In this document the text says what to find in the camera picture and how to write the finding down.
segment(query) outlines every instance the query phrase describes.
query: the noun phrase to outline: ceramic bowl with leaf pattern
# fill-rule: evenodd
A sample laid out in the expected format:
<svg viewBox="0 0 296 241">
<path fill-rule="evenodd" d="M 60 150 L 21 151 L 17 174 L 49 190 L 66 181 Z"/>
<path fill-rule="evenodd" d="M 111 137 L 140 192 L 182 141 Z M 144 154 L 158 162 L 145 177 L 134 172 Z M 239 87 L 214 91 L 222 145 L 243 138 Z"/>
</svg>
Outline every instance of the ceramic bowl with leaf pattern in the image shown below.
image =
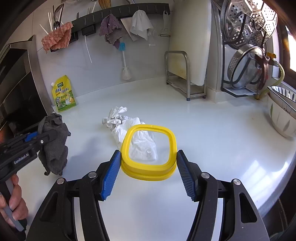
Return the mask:
<svg viewBox="0 0 296 241">
<path fill-rule="evenodd" d="M 271 88 L 276 91 L 281 98 L 284 99 L 290 106 L 296 109 L 296 94 L 292 91 L 286 90 L 279 86 L 271 86 Z"/>
<path fill-rule="evenodd" d="M 276 103 L 278 104 L 282 109 L 284 109 L 286 112 L 290 114 L 293 118 L 296 119 L 296 110 L 282 98 L 282 95 L 277 93 L 273 88 L 268 86 L 268 89 L 270 90 L 269 92 L 269 97 Z"/>
<path fill-rule="evenodd" d="M 281 108 L 276 102 L 267 96 L 267 106 L 272 125 L 282 136 L 296 136 L 296 119 L 294 119 L 287 111 Z"/>
</svg>

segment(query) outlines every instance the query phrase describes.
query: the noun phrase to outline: yellow plastic ring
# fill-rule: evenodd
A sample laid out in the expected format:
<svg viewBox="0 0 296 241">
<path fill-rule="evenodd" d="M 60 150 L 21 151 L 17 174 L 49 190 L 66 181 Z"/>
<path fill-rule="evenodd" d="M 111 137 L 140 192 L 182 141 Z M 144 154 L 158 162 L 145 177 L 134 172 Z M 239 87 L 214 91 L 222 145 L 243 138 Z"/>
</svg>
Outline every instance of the yellow plastic ring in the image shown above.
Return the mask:
<svg viewBox="0 0 296 241">
<path fill-rule="evenodd" d="M 129 147 L 133 134 L 136 131 L 156 131 L 168 136 L 170 154 L 168 161 L 163 165 L 146 165 L 137 163 L 129 158 Z M 121 146 L 121 169 L 128 176 L 145 181 L 162 181 L 169 178 L 176 169 L 177 142 L 174 133 L 168 128 L 153 125 L 135 125 L 131 127 Z"/>
</svg>

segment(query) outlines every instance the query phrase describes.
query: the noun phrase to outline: white cutting board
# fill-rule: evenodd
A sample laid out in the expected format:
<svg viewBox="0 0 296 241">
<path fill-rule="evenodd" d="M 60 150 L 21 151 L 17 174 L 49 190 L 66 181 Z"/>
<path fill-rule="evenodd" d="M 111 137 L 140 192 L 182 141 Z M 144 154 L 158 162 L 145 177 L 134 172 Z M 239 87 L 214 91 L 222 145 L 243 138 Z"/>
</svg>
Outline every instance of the white cutting board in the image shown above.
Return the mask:
<svg viewBox="0 0 296 241">
<path fill-rule="evenodd" d="M 169 50 L 185 51 L 190 60 L 191 82 L 203 85 L 211 37 L 211 1 L 179 0 L 171 23 Z M 168 55 L 169 72 L 186 79 L 185 59 L 181 54 Z"/>
</svg>

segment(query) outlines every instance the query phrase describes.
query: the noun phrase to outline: gray cloth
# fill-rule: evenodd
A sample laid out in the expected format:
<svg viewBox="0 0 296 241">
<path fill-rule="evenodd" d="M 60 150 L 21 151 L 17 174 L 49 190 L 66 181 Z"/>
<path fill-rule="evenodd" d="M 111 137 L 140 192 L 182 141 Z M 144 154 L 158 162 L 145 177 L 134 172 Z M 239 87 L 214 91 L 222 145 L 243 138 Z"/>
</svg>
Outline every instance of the gray cloth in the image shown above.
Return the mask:
<svg viewBox="0 0 296 241">
<path fill-rule="evenodd" d="M 57 138 L 45 144 L 38 157 L 46 170 L 50 170 L 55 175 L 62 175 L 63 169 L 67 164 L 68 147 L 65 146 L 68 136 L 71 136 L 67 126 L 62 121 L 62 116 L 52 113 L 40 121 L 38 125 L 38 134 L 49 130 L 56 130 Z"/>
<path fill-rule="evenodd" d="M 126 29 L 117 20 L 117 18 L 113 14 L 110 14 L 103 19 L 99 36 L 105 35 L 105 41 L 119 49 L 119 39 L 126 33 Z"/>
</svg>

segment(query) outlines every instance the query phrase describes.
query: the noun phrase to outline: finger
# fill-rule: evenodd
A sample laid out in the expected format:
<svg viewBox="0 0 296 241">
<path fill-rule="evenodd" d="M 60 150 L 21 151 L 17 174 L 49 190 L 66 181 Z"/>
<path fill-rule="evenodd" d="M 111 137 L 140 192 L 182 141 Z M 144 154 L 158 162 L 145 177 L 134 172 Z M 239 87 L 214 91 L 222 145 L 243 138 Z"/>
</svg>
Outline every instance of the finger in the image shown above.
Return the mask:
<svg viewBox="0 0 296 241">
<path fill-rule="evenodd" d="M 22 198 L 22 189 L 20 188 L 19 185 L 17 185 L 14 187 L 11 197 L 9 199 L 9 207 L 11 210 L 14 210 L 20 204 L 21 198 Z"/>
<path fill-rule="evenodd" d="M 17 186 L 18 185 L 18 181 L 19 181 L 19 178 L 16 174 L 13 174 L 12 177 L 11 177 L 11 181 L 13 183 L 14 186 Z"/>
<path fill-rule="evenodd" d="M 0 208 L 5 208 L 6 201 L 3 195 L 0 194 Z"/>
<path fill-rule="evenodd" d="M 26 202 L 24 201 L 24 199 L 21 199 L 20 204 L 12 213 L 12 217 L 15 220 L 21 220 L 26 218 L 28 216 L 28 213 L 29 211 L 28 211 Z"/>
<path fill-rule="evenodd" d="M 15 225 L 13 224 L 13 222 L 10 220 L 10 218 L 7 216 L 6 212 L 3 209 L 0 209 L 0 213 L 2 215 L 2 217 L 4 218 L 4 220 L 11 226 L 11 227 L 15 227 Z"/>
</svg>

